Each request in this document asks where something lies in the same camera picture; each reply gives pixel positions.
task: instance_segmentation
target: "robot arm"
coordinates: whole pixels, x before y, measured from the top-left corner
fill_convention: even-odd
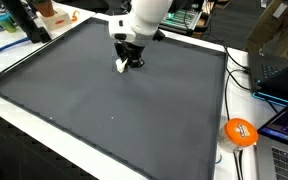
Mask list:
[[[128,66],[142,67],[141,54],[158,32],[160,22],[168,12],[176,12],[189,2],[192,0],[132,0],[129,14],[113,16],[109,32],[111,38],[118,40],[118,71],[123,72]]]

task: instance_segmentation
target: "white surface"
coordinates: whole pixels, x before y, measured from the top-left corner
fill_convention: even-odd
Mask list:
[[[109,16],[103,14],[96,14],[94,17],[103,20],[109,20]],[[215,45],[198,39],[184,37],[175,33],[163,31],[169,38],[177,39],[184,42],[189,42],[198,46],[203,46],[210,49],[224,51],[220,45]],[[0,45],[5,44],[0,38]],[[21,50],[12,50],[0,54],[0,70],[5,69],[13,62],[20,60],[38,48],[38,45],[26,45],[20,47]],[[242,51],[229,49],[232,57],[247,65],[247,54]],[[229,69],[238,69],[231,61],[228,63]],[[236,79],[244,86],[248,86],[248,77],[239,73],[234,74]],[[230,81],[228,86],[228,104],[231,118],[239,117],[244,118],[251,122],[255,127],[261,126],[266,122],[274,112],[265,102],[256,100],[251,97],[250,93],[241,90],[233,81]],[[72,161],[88,173],[101,180],[139,180],[145,179],[141,175],[135,173],[124,165],[117,163],[111,158],[103,155],[102,153],[94,150],[92,147],[85,143],[73,138],[72,136],[64,133],[63,131],[49,125],[45,121],[23,111],[16,106],[8,103],[0,98],[0,116],[26,132],[33,138],[42,142],[52,150]],[[221,127],[226,121],[225,106],[223,103]],[[215,177],[216,180],[235,180],[237,179],[233,155],[221,151],[223,156],[222,162],[216,165]],[[245,180],[256,180],[256,164],[254,148],[250,147],[245,149],[243,153],[243,173]]]
[[[72,17],[73,12],[77,10],[77,8],[73,8],[73,7],[62,5],[62,4],[55,3],[55,2],[53,2],[53,5],[54,5],[54,8],[61,8],[62,10],[66,11],[70,17]],[[65,26],[60,29],[51,31],[49,34],[52,39],[59,37],[60,35],[67,32],[72,27],[75,27],[76,25],[80,24],[81,22],[95,15],[94,12],[90,12],[90,11],[86,11],[82,9],[78,9],[78,11],[80,12],[78,21],[73,23],[70,26]],[[41,27],[41,26],[45,27],[41,19],[35,19],[35,23],[38,25],[38,27]],[[9,43],[15,42],[24,37],[26,37],[26,34],[19,27],[15,33],[8,33],[6,31],[0,32],[0,47],[5,46]],[[39,48],[45,45],[46,44],[43,44],[43,43],[33,44],[31,41],[27,41],[27,42],[18,44],[16,46],[13,46],[9,49],[6,49],[0,52],[0,71],[6,69],[10,65],[23,59],[25,56],[29,55],[30,53],[33,53],[34,51],[38,50]]]

